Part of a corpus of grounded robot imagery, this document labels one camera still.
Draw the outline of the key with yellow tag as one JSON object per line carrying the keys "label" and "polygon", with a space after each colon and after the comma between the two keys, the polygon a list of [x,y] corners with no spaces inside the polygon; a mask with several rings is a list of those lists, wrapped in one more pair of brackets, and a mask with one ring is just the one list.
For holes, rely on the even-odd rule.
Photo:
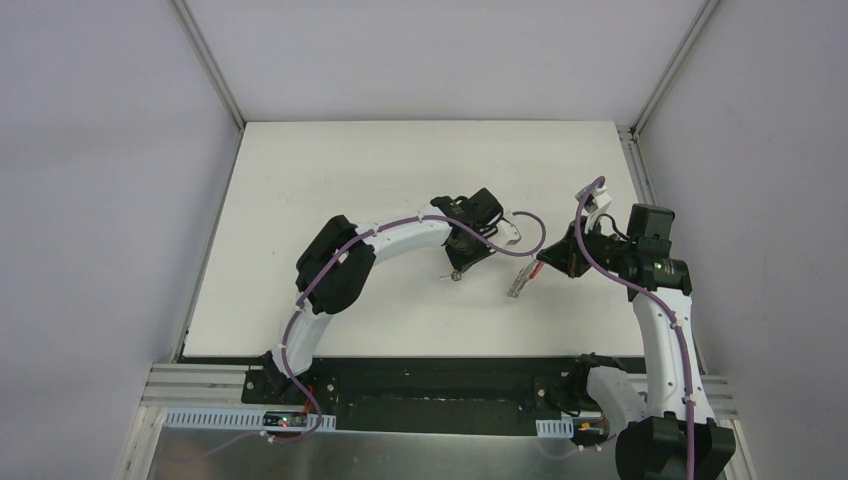
{"label": "key with yellow tag", "polygon": [[459,282],[462,280],[462,272],[460,270],[452,270],[450,273],[439,276],[440,280]]}

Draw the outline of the metal keyring with red handle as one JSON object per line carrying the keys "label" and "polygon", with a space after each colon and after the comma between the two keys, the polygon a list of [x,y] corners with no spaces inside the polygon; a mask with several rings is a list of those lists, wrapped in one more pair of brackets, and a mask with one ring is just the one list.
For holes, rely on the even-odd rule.
{"label": "metal keyring with red handle", "polygon": [[522,270],[519,271],[518,275],[516,276],[512,285],[507,291],[507,296],[509,298],[518,298],[527,283],[534,279],[544,268],[544,266],[544,262],[539,260],[532,260],[528,265],[526,265]]}

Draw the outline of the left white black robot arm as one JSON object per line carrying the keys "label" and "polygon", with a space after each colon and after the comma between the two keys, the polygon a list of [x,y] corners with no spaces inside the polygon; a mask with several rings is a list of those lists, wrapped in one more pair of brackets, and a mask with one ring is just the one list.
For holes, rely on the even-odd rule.
{"label": "left white black robot arm", "polygon": [[415,250],[441,247],[457,274],[488,258],[505,210],[486,188],[470,197],[440,196],[412,214],[385,222],[328,220],[296,262],[296,298],[281,339],[262,357],[267,393],[281,404],[297,402],[302,373],[332,318],[357,301],[372,270]]}

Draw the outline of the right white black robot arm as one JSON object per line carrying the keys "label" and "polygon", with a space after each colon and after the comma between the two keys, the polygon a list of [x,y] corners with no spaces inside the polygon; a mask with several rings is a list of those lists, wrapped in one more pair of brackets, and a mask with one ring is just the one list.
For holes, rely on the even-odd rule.
{"label": "right white black robot arm", "polygon": [[570,278],[594,269],[627,289],[643,343],[646,394],[606,365],[587,367],[567,384],[573,405],[598,405],[609,419],[622,479],[717,479],[736,452],[735,435],[718,424],[698,369],[690,272],[671,256],[674,219],[669,209],[635,204],[618,236],[579,215],[537,256]]}

